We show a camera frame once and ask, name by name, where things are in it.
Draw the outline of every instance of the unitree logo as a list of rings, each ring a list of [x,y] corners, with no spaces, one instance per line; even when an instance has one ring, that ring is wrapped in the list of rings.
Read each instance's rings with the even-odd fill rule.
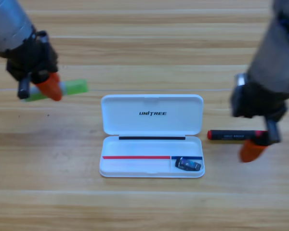
[[[165,116],[167,112],[140,112],[139,115],[141,116]]]

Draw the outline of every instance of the tabletop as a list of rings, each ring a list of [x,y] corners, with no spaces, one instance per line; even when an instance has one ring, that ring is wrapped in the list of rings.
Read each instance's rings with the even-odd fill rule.
[[[253,58],[269,0],[20,0],[88,93],[20,102],[0,58],[0,231],[289,231],[289,111],[282,143],[241,163],[209,129],[263,129],[231,117],[234,75]],[[198,94],[206,173],[115,179],[99,173],[101,98]]]

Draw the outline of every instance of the red stripe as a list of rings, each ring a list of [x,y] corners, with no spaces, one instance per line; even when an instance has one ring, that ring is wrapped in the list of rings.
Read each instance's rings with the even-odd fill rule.
[[[131,155],[107,155],[103,156],[103,159],[170,159],[170,156],[161,155],[161,156],[147,156],[147,155],[139,155],[139,156],[131,156]]]

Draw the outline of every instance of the orange fingertip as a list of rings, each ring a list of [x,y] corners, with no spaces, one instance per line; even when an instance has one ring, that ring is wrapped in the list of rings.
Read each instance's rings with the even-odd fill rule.
[[[239,157],[244,163],[252,162],[257,159],[268,146],[256,145],[251,140],[245,140],[240,150]]]
[[[45,82],[39,83],[36,86],[43,95],[54,101],[60,101],[62,99],[62,91],[59,83],[59,75],[57,73],[50,73],[49,78]]]

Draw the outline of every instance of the blue stripe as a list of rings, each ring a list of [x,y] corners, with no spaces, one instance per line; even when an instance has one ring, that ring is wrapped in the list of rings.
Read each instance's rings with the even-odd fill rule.
[[[202,156],[172,156],[172,160],[176,160],[178,158],[184,157],[185,159],[189,160],[202,160]]]

